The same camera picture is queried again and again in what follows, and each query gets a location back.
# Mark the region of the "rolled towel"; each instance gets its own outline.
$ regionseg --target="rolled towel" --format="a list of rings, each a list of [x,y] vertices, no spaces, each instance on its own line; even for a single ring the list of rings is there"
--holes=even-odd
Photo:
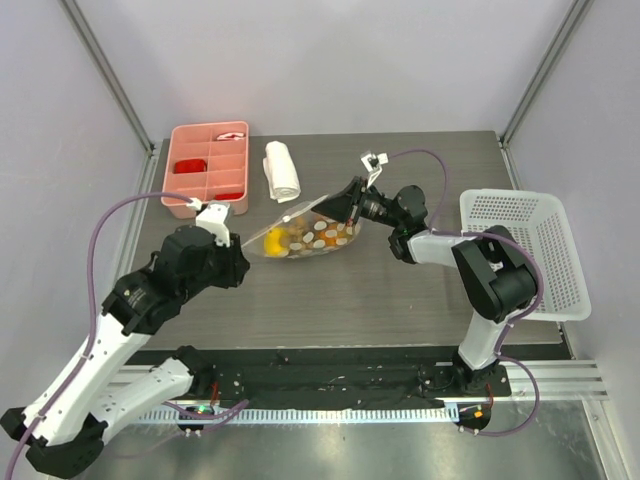
[[[269,195],[278,203],[288,202],[300,196],[300,182],[296,167],[284,143],[269,142],[267,156],[262,161],[264,174],[269,181]]]

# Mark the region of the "gray table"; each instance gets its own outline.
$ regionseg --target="gray table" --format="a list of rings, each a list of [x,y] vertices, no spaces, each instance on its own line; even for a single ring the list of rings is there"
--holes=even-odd
[[[450,194],[439,226],[460,227],[460,194],[471,188],[510,188],[493,132],[310,135],[253,137],[250,141],[249,211],[228,222],[243,239],[267,226],[289,206],[269,199],[262,170],[271,140],[289,146],[302,185],[302,200],[344,188],[363,174],[360,153],[398,152],[425,147],[441,154],[451,170]],[[162,188],[163,149],[153,190]],[[443,176],[426,155],[393,160],[376,182],[388,195],[416,183],[433,212]],[[165,235],[185,221],[175,219],[159,201],[149,202],[134,266],[145,264]],[[147,344],[174,349],[366,345],[455,345],[471,315],[458,273],[440,266],[412,266],[388,249],[390,229],[363,223],[362,234],[347,248],[299,260],[248,257],[251,270],[238,289],[208,289],[183,308]],[[553,323],[523,322],[508,343],[558,343]]]

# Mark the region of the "white plastic basket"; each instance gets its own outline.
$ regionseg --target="white plastic basket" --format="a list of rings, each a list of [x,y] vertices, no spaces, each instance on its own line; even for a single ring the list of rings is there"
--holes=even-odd
[[[462,228],[482,232],[505,226],[542,270],[545,293],[529,320],[584,320],[591,302],[564,206],[546,193],[467,190],[460,196]]]

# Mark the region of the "metal floor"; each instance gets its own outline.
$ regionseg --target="metal floor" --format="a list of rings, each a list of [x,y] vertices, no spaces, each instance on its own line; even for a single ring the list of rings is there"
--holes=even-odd
[[[296,201],[279,205],[269,199],[262,169],[264,147],[271,140],[289,146],[302,196],[311,200],[342,190],[362,175],[360,154],[394,153],[424,147],[437,151],[451,171],[450,193],[439,220],[443,229],[460,228],[460,194],[471,188],[510,188],[493,132],[309,135],[252,137],[250,140],[249,211],[228,222],[248,239],[274,222]],[[167,145],[163,148],[153,190],[162,188]],[[404,185],[418,184],[433,212],[443,175],[426,155],[393,160],[376,182],[393,196]],[[140,233],[134,267],[147,263],[165,235],[186,223],[175,219],[160,201],[150,201]],[[208,289],[186,305],[145,347],[201,349],[311,346],[455,345],[471,317],[462,282],[453,269],[414,266],[397,261],[388,248],[390,229],[363,223],[359,238],[344,250],[300,260],[247,256],[252,263],[238,289]],[[559,343],[553,323],[522,322],[507,343]]]
[[[521,423],[525,402],[497,403],[491,430]],[[132,426],[82,480],[604,480],[581,402],[543,402],[526,431],[474,438],[446,423],[227,426],[177,438],[135,460],[175,426]]]

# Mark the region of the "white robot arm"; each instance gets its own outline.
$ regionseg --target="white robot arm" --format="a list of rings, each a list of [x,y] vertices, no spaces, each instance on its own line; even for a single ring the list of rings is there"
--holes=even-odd
[[[398,260],[410,264],[435,263],[458,269],[474,308],[464,341],[454,355],[455,381],[468,391],[483,389],[498,366],[500,345],[508,320],[526,308],[538,292],[534,265],[516,249],[509,231],[494,226],[476,237],[429,231],[425,196],[415,186],[387,198],[372,185],[387,156],[362,156],[367,178],[354,177],[340,193],[312,207],[338,222],[352,225],[361,217],[391,227],[389,245]]]
[[[187,393],[202,396],[214,383],[213,366],[193,347],[184,346],[137,381],[105,393],[131,355],[178,315],[182,305],[206,287],[242,283],[249,263],[239,237],[225,226],[228,211],[226,204],[209,204],[195,225],[180,227],[165,238],[149,265],[116,282],[102,305],[86,363],[27,441],[26,457],[37,471],[72,478],[126,425],[166,400]],[[23,436],[53,392],[68,381],[88,341],[35,402],[2,416],[0,424],[13,439]]]

